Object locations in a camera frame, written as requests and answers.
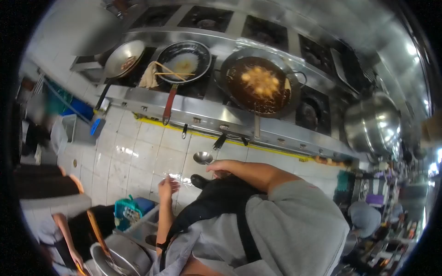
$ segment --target hand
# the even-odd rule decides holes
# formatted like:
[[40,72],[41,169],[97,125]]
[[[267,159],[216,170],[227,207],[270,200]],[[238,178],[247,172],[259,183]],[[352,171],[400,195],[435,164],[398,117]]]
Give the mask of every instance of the hand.
[[69,250],[69,253],[71,254],[72,259],[74,260],[74,263],[78,264],[80,266],[81,270],[84,270],[83,268],[83,258],[80,256],[77,250]]
[[206,172],[212,170],[215,178],[225,178],[231,174],[228,170],[226,170],[228,168],[228,162],[229,160],[217,160],[207,166]]
[[174,178],[170,178],[170,176],[166,176],[166,178],[163,179],[158,184],[158,193],[160,195],[160,203],[164,202],[166,200],[171,200],[172,194],[177,192],[178,189],[179,189],[179,182]]

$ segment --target wok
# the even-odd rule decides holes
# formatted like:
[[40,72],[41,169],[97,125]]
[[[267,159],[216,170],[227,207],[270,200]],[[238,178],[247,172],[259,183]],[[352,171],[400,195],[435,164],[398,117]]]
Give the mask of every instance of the wok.
[[[274,99],[262,99],[256,97],[253,88],[247,87],[241,80],[241,75],[248,68],[260,66],[272,72],[279,81],[278,94]],[[230,99],[240,108],[255,114],[255,138],[259,138],[259,117],[281,118],[296,110],[301,98],[301,88],[296,74],[276,54],[262,49],[247,48],[234,52],[223,62],[219,70],[220,76],[217,80],[218,86]]]
[[[104,75],[108,78],[107,84],[98,99],[96,110],[100,109],[109,88],[118,78],[126,76],[140,61],[144,54],[146,46],[141,40],[133,40],[120,45],[115,51],[110,54],[104,65]],[[122,68],[122,65],[128,58],[135,57],[135,61],[128,68]]]
[[[193,82],[201,78],[209,69],[212,56],[209,49],[196,41],[179,41],[167,46],[158,56],[157,61],[175,73],[194,74],[187,76],[186,80],[180,80],[175,75],[158,75],[161,79],[172,84],[169,91],[166,107],[163,113],[163,124],[167,125],[170,120],[172,103],[179,84]],[[169,73],[162,66],[157,65],[159,73]]]

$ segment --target wooden chopsticks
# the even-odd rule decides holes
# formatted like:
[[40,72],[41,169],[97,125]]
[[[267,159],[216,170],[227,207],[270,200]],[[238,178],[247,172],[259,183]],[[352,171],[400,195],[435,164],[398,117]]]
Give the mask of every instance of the wooden chopsticks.
[[173,72],[172,70],[170,70],[170,69],[167,68],[166,66],[162,65],[162,64],[159,63],[158,61],[155,61],[155,64],[156,64],[156,65],[159,65],[159,66],[161,66],[161,67],[163,67],[164,69],[166,69],[167,71],[169,71],[170,73],[172,73],[173,75],[175,75],[177,78],[179,78],[179,79],[181,79],[181,80],[183,80],[183,81],[186,81],[185,78],[183,78],[183,77],[181,77],[180,75],[176,74],[175,72]]
[[155,73],[155,75],[184,75],[184,76],[194,76],[195,74],[185,74],[185,73]]

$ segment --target red handle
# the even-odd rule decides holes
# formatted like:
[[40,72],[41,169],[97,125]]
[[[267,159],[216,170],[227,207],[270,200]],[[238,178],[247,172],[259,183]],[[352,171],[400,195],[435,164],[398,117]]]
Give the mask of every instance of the red handle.
[[169,91],[169,97],[167,98],[166,107],[165,107],[164,113],[163,113],[163,124],[164,125],[167,125],[169,123],[170,114],[172,111],[173,99],[175,98],[177,87],[178,87],[178,85],[174,84],[174,85],[172,85],[172,88]]

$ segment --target white tile floor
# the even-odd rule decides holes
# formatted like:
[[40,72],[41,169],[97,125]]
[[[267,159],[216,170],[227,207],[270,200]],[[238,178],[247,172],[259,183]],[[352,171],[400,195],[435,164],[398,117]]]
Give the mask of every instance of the white tile floor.
[[[181,211],[200,192],[190,184],[190,176],[200,174],[211,178],[206,166],[193,160],[197,151],[211,152],[215,159],[271,164],[302,176],[333,197],[340,168],[230,143],[214,151],[214,142],[190,134],[182,139],[181,131],[141,123],[131,112],[111,107],[97,145],[70,145],[59,156],[59,164],[80,178],[92,205],[113,204],[129,194],[158,202],[157,184],[169,174],[181,181],[181,188],[173,198],[175,212]],[[74,159],[77,167],[72,165]]]

